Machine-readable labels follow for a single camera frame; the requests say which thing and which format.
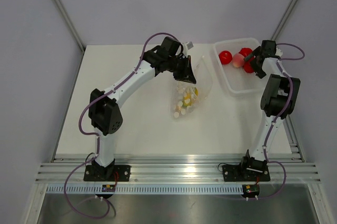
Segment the red toy apple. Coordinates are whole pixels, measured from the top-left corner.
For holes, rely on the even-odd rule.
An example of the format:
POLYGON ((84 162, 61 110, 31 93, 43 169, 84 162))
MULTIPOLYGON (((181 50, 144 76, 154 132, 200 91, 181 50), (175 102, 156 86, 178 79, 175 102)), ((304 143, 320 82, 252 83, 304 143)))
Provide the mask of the red toy apple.
POLYGON ((251 64, 249 62, 246 62, 243 66, 243 69, 246 73, 254 73, 254 69, 252 68, 251 64))

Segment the yellow green toy mango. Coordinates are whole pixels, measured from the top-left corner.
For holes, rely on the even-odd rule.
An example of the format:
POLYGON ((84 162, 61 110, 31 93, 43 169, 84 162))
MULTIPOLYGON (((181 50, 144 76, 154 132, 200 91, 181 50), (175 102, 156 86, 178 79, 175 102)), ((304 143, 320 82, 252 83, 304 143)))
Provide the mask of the yellow green toy mango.
POLYGON ((183 93, 182 106, 186 108, 192 106, 198 100, 198 96, 199 91, 196 87, 186 88, 183 93))

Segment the pink toy peach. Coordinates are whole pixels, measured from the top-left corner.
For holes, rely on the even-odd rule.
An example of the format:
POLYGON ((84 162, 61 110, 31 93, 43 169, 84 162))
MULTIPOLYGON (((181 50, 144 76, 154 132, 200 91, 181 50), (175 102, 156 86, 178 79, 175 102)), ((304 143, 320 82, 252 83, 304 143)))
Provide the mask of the pink toy peach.
POLYGON ((244 59, 245 59, 245 57, 242 54, 236 53, 232 58, 232 65, 235 68, 241 68, 245 64, 244 59))

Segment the clear zip top bag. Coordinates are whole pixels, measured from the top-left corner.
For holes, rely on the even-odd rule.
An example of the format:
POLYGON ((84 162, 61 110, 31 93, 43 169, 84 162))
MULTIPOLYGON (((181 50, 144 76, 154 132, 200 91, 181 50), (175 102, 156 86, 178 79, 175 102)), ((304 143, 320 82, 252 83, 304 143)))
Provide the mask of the clear zip top bag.
POLYGON ((207 99, 212 86, 211 72, 203 55, 193 66, 196 84, 174 81, 171 88, 170 112, 173 120, 187 118, 207 99))

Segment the red toy tomato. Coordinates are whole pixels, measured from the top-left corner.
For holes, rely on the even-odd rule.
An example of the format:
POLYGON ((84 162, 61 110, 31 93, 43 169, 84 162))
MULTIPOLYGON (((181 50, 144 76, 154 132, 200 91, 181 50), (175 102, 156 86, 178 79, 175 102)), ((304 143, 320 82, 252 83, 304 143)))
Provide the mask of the red toy tomato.
POLYGON ((228 50, 219 53, 219 60, 222 65, 227 65, 232 61, 232 54, 228 50))

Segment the white plastic food basket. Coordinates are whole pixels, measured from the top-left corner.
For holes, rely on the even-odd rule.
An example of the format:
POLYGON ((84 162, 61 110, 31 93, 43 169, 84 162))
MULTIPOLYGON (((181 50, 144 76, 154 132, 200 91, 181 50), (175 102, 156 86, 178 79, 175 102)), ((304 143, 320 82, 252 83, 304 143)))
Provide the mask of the white plastic food basket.
POLYGON ((243 68, 236 68, 229 63, 223 65, 219 58, 219 53, 228 51, 232 55, 238 53, 242 48, 255 49, 260 42, 255 38, 238 38, 224 40, 213 44, 215 58, 218 62, 220 72, 233 96, 242 96, 264 91, 268 77, 258 78, 254 73, 247 73, 243 68))

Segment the red toy pepper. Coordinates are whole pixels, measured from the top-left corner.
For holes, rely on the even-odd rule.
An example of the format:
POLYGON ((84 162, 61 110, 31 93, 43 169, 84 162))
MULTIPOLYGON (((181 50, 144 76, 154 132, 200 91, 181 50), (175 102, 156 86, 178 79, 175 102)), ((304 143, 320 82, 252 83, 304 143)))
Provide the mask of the red toy pepper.
POLYGON ((242 48, 240 51, 239 51, 239 53, 241 54, 241 55, 243 55, 244 57, 246 57, 246 56, 248 56, 251 52, 253 52, 253 50, 252 49, 250 49, 250 48, 242 48))

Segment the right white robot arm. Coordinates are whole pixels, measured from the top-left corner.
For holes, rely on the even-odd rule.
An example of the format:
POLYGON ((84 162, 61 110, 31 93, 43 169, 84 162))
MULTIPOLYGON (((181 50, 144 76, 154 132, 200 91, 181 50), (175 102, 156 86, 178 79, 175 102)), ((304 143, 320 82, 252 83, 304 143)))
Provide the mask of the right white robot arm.
POLYGON ((284 69, 282 53, 273 40, 263 40, 245 61, 262 79, 266 77, 263 64, 268 58, 273 59, 276 72, 270 74, 261 98, 262 120, 254 143, 239 164, 239 174, 245 180, 266 173, 270 143, 284 119, 294 111, 301 83, 300 79, 291 77, 284 69))

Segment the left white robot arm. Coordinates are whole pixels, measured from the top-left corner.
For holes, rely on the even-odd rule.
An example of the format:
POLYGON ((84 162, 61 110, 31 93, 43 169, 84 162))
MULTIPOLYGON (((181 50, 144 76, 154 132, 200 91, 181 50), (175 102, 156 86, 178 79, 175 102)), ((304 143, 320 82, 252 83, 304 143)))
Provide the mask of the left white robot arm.
POLYGON ((142 85, 163 72, 172 73, 177 81, 196 84, 188 54, 192 48, 191 42, 182 44, 166 35, 160 45, 142 50, 137 65, 125 77, 103 91, 91 92, 88 116, 97 139, 97 154, 92 165, 100 180, 110 180, 114 174, 113 134, 123 123, 121 107, 142 85))

